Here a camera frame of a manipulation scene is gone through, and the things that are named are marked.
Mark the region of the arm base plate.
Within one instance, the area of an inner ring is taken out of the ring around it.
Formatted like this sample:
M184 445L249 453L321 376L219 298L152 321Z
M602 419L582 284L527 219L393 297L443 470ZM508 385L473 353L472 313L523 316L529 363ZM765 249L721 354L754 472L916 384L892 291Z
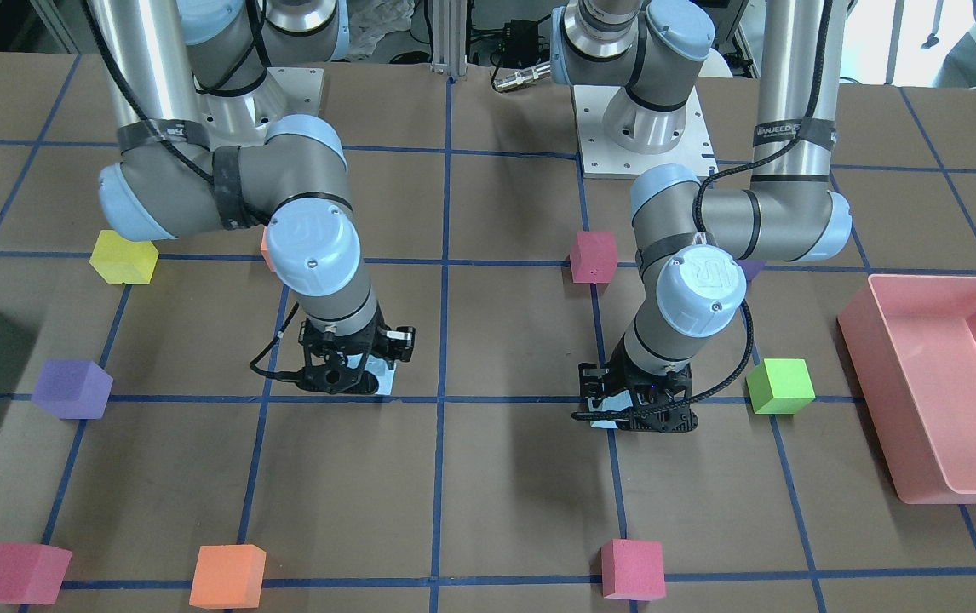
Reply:
M255 89L236 96L198 95L198 108L210 144L260 145L267 128L287 115L318 115L324 70L320 67L270 67Z
M672 113L629 112L621 87L572 87L575 128L586 178L634 179L659 164L689 168L698 178L717 171L698 92Z

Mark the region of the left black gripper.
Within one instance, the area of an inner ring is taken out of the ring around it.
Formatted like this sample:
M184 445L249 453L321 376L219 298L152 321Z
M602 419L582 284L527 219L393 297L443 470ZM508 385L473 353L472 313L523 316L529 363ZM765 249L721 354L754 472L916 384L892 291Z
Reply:
M651 374L632 364L625 352L625 341L619 341L610 358L609 368L598 364L579 364L580 396L589 409L601 409L606 401L608 412L628 412L671 401L691 398L691 366L682 371ZM625 416L606 422L608 428L656 433L689 433L696 427L696 415L689 404L659 414Z

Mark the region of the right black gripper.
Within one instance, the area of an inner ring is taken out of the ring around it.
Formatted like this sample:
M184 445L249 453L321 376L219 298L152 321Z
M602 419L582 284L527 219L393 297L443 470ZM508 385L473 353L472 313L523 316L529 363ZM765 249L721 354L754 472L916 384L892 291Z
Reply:
M364 329L349 336L332 335L306 321L300 329L305 364L296 374L296 385L306 392L371 395L376 379L365 371L367 358L374 354L387 364L407 364L415 342L415 327L384 326L380 309Z

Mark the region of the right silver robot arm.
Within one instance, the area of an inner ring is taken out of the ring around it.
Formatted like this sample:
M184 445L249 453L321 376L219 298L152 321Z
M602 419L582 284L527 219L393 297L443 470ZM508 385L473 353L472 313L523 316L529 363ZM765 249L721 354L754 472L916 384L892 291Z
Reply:
M344 1L84 1L118 97L122 158L100 175L111 229L134 242L265 226L304 313L306 392L390 393L415 330L386 325L362 256L336 130L302 112L281 67L344 57Z

